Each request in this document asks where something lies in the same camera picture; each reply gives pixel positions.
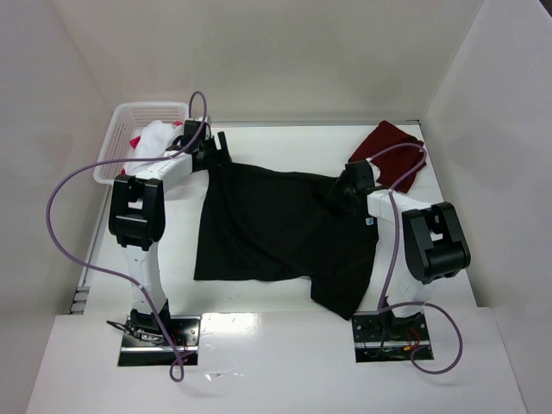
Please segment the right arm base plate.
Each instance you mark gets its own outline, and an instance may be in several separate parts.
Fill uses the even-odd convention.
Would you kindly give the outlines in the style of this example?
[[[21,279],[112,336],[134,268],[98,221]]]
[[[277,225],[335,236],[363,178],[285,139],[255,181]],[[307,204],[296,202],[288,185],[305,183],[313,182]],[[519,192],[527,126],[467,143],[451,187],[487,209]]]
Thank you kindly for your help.
[[[351,320],[357,363],[433,360],[425,316],[398,318],[391,311],[355,314]]]

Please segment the black t shirt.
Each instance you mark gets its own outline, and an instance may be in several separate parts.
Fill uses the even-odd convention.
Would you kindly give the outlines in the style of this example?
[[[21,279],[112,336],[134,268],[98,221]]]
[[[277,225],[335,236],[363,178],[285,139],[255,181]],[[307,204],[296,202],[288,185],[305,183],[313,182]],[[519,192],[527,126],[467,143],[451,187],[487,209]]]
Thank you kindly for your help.
[[[229,163],[208,171],[194,278],[307,277],[310,298],[349,320],[367,292],[379,232],[336,178]]]

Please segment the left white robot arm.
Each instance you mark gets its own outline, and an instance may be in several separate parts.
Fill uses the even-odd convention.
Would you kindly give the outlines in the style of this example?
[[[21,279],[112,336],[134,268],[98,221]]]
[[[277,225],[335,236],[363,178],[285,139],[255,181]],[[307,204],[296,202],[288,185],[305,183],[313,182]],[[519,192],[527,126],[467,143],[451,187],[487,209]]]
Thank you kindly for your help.
[[[166,228],[165,194],[192,173],[230,162],[226,135],[188,120],[159,160],[113,182],[108,227],[129,268],[133,303],[125,329],[160,342],[171,315],[160,280],[159,241]]]

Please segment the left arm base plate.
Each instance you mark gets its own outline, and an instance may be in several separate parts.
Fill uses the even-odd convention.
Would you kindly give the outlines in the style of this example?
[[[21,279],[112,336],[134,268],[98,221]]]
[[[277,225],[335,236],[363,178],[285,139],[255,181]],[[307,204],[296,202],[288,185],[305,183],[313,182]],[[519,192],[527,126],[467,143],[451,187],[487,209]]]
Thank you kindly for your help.
[[[185,366],[198,364],[200,324],[200,316],[176,316],[168,327],[168,333],[183,356]],[[117,362],[119,367],[168,367],[176,360],[175,353],[161,332],[151,333],[131,328],[130,318],[124,325],[116,323],[116,327],[122,331]]]

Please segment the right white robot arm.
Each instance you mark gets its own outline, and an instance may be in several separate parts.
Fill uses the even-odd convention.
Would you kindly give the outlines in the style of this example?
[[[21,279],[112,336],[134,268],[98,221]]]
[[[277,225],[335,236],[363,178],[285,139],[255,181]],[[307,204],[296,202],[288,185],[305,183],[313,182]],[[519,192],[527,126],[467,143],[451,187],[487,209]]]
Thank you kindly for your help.
[[[377,185],[372,165],[348,163],[326,197],[343,218],[358,218],[357,229],[375,235],[364,241],[338,277],[344,287],[317,291],[320,304],[345,319],[372,296],[369,309],[392,323],[408,322],[428,306],[433,285],[471,262],[455,207],[430,204]]]

